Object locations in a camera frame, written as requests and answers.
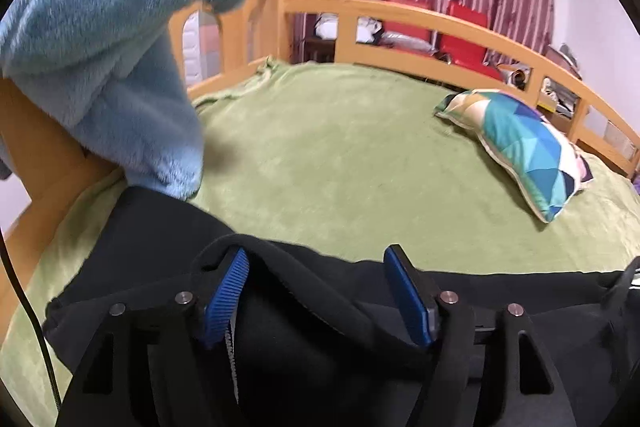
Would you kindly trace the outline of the red chair left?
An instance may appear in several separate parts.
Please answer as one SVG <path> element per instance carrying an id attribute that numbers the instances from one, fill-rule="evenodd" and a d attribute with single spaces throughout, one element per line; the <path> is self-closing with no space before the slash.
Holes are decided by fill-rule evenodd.
<path id="1" fill-rule="evenodd" d="M 424 1 L 414 0 L 385 0 L 386 2 L 394 2 L 402 5 L 414 6 L 420 9 L 429 9 L 430 7 Z M 385 31 L 397 32 L 398 34 L 405 35 L 412 38 L 418 38 L 427 42 L 431 41 L 431 31 L 426 28 L 418 26 L 412 26 L 397 22 L 391 22 L 390 20 L 383 20 L 383 28 Z"/>

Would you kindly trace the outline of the green bed blanket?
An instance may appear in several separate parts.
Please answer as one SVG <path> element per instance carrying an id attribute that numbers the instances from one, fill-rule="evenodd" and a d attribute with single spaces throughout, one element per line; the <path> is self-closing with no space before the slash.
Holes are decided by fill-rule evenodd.
<path id="1" fill-rule="evenodd" d="M 613 273 L 639 266 L 639 197 L 591 150 L 593 180 L 546 225 L 477 137 L 434 115 L 450 93 L 347 65 L 266 64 L 239 88 L 204 96 L 201 193 L 187 202 L 232 231 L 348 262 L 382 261 L 398 244 L 424 272 L 471 275 Z M 55 244 L 81 264 L 117 199 L 81 199 Z M 55 362 L 68 377 L 70 370 Z M 58 406 L 60 413 L 62 400 Z M 58 413 L 55 421 L 58 424 Z"/>

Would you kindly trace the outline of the black pants with white stripe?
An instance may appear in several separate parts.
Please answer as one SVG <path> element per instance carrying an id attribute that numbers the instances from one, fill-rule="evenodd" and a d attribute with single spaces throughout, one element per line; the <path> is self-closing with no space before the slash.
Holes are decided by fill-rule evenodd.
<path id="1" fill-rule="evenodd" d="M 114 395 L 111 309 L 212 291 L 233 248 L 244 249 L 250 273 L 236 310 L 240 404 L 229 426 L 413 426 L 433 357 L 409 336 L 384 258 L 348 262 L 242 235 L 145 188 L 119 196 L 88 259 L 47 306 L 44 335 L 72 374 L 58 425 L 128 426 Z M 525 309 L 558 370 L 572 426 L 638 424 L 637 263 L 613 273 L 419 271 L 473 307 Z"/>

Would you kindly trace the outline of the light blue fleece garment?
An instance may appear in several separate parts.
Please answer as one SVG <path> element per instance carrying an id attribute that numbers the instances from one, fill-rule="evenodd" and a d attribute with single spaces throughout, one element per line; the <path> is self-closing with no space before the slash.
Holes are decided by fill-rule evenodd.
<path id="1" fill-rule="evenodd" d="M 127 181 L 187 199 L 204 141 L 168 35 L 196 0 L 14 0 L 1 21 L 6 77 Z M 203 0 L 217 13 L 244 0 Z"/>

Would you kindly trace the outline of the colourful geometric pillow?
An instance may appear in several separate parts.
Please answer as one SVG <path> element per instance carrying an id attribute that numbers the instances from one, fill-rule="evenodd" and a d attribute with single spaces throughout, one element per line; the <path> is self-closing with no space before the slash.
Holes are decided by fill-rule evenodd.
<path id="1" fill-rule="evenodd" d="M 536 109 L 506 91 L 450 94 L 436 106 L 434 115 L 473 133 L 546 225 L 593 180 L 578 147 Z"/>

